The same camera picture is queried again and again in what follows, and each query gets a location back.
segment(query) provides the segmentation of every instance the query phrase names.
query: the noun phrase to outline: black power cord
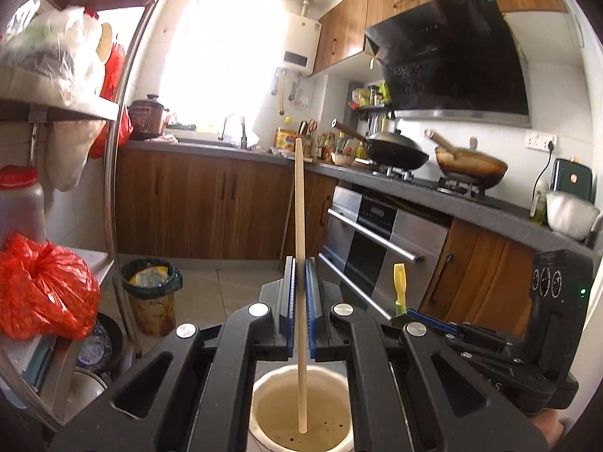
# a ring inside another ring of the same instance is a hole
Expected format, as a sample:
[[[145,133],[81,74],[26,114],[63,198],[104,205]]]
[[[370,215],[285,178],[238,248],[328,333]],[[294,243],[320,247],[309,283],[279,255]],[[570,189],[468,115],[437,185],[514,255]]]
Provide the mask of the black power cord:
[[[538,180],[540,180],[540,177],[542,176],[542,174],[546,172],[546,169],[551,164],[551,157],[553,156],[553,150],[555,149],[555,144],[553,144],[553,141],[549,141],[549,144],[547,144],[547,147],[549,148],[549,161],[546,162],[546,166],[540,172],[540,175],[536,179],[536,182],[534,182],[534,188],[532,189],[532,202],[534,202],[534,196],[536,195],[536,185],[538,185]]]

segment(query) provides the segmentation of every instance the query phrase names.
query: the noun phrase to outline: lower cabinet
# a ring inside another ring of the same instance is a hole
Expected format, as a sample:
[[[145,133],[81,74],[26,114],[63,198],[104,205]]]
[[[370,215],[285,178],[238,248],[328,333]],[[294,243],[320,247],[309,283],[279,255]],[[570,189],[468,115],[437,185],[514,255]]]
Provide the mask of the lower cabinet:
[[[530,315],[534,250],[455,219],[420,310],[521,335]]]
[[[118,249],[157,257],[278,260],[292,182],[289,166],[121,149]]]
[[[329,207],[333,204],[333,194],[339,181],[335,178],[304,172],[304,200],[306,223],[306,257],[317,257],[327,234]],[[283,259],[295,256],[295,202],[291,202],[289,220],[283,246]]]

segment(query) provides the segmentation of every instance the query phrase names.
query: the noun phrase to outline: wooden stick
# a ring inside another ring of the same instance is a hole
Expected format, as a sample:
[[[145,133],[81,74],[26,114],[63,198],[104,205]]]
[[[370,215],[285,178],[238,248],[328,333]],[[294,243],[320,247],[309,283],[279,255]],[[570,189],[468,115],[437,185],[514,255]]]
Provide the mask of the wooden stick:
[[[308,316],[306,309],[306,220],[303,186],[303,144],[295,140],[295,264],[297,290],[295,292],[295,345],[297,347],[297,406],[300,433],[308,430],[308,386],[306,365],[308,359]]]

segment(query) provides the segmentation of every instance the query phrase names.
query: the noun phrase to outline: red jar lid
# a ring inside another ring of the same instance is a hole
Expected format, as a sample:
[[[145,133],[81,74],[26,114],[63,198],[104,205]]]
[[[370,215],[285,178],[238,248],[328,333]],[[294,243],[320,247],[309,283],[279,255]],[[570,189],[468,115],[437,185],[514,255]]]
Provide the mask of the red jar lid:
[[[16,190],[37,184],[37,170],[28,166],[7,165],[0,168],[0,190]]]

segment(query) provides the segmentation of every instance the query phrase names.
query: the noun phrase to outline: range hood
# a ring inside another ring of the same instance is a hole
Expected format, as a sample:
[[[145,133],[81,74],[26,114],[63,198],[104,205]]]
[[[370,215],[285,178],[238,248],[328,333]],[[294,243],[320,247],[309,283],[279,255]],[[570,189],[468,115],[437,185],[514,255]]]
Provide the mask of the range hood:
[[[530,127],[522,63],[495,0],[435,0],[365,34],[396,117]]]

